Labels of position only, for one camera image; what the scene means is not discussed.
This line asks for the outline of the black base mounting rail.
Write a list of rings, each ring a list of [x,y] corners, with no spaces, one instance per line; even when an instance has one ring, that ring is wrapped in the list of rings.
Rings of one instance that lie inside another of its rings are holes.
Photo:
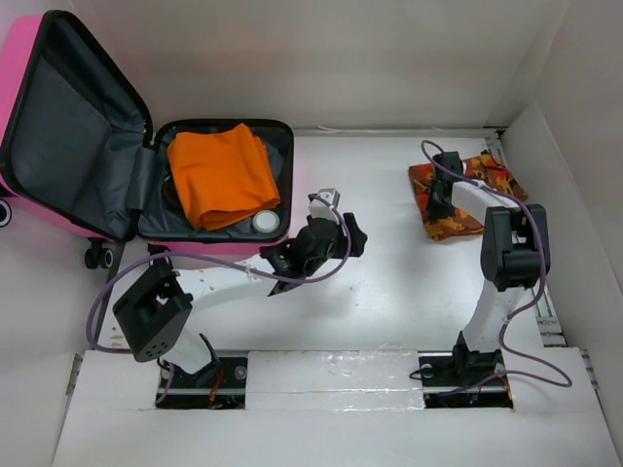
[[[224,352],[204,382],[162,363],[156,406],[167,410],[413,412],[510,409],[505,380],[451,395],[430,377],[446,353],[415,350]]]

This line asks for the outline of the orange camouflage garment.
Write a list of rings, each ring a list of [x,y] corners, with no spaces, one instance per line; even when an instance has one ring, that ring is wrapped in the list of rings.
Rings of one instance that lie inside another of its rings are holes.
[[[507,193],[520,201],[528,199],[527,193],[512,172],[488,152],[464,160],[463,167],[466,176],[478,180],[479,188],[456,182],[451,194],[454,208],[451,209],[449,217],[442,219],[434,219],[427,210],[429,196],[432,194],[435,167],[431,163],[425,163],[412,165],[408,169],[424,229],[434,241],[454,236],[481,234],[488,206],[517,206],[516,202],[484,191],[482,189],[484,185],[498,192]]]

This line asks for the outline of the orange cloth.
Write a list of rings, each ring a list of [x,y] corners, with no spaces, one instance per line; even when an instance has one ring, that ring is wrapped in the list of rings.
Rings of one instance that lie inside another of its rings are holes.
[[[179,132],[167,148],[174,186],[194,229],[217,231],[280,204],[267,148],[245,124]]]

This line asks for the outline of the white tape roll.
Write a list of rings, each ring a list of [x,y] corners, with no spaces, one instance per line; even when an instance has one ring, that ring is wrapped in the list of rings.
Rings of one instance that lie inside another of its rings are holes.
[[[262,210],[252,217],[252,228],[260,234],[274,233],[280,226],[278,214],[272,210]]]

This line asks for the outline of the brown leather belt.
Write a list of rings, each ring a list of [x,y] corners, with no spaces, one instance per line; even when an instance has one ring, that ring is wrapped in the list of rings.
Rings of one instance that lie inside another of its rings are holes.
[[[163,182],[163,199],[170,208],[182,208],[181,201],[175,188],[175,184],[171,178],[167,178]]]

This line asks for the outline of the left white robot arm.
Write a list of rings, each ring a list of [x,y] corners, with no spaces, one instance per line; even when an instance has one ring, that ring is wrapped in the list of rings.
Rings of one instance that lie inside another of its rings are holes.
[[[317,272],[328,261],[343,265],[362,256],[368,236],[353,214],[338,212],[338,198],[334,190],[312,195],[307,223],[295,237],[263,247],[245,261],[212,258],[208,269],[176,269],[171,252],[155,255],[113,306],[134,360],[157,361],[171,376],[197,386],[215,380],[220,358],[207,335],[192,328],[191,315],[320,282]]]

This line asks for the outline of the pink hard-shell suitcase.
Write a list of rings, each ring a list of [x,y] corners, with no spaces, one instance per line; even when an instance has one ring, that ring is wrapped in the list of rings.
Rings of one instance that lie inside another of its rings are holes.
[[[281,202],[274,231],[250,220],[196,230],[165,196],[166,150],[177,134],[220,134],[234,119],[190,119],[154,128],[142,97],[87,27],[52,10],[13,21],[1,49],[1,193],[47,222],[86,238],[96,269],[107,242],[142,238],[155,250],[253,255],[287,238],[294,135],[283,122],[250,119],[265,145]]]

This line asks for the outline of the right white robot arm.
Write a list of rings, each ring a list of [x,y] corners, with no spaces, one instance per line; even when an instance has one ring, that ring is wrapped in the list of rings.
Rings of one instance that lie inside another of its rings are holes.
[[[454,221],[463,211],[483,228],[482,292],[445,369],[451,385],[470,385],[499,368],[502,336],[521,292],[544,283],[550,267],[546,212],[467,177],[457,152],[440,152],[429,160],[434,175],[426,219]]]

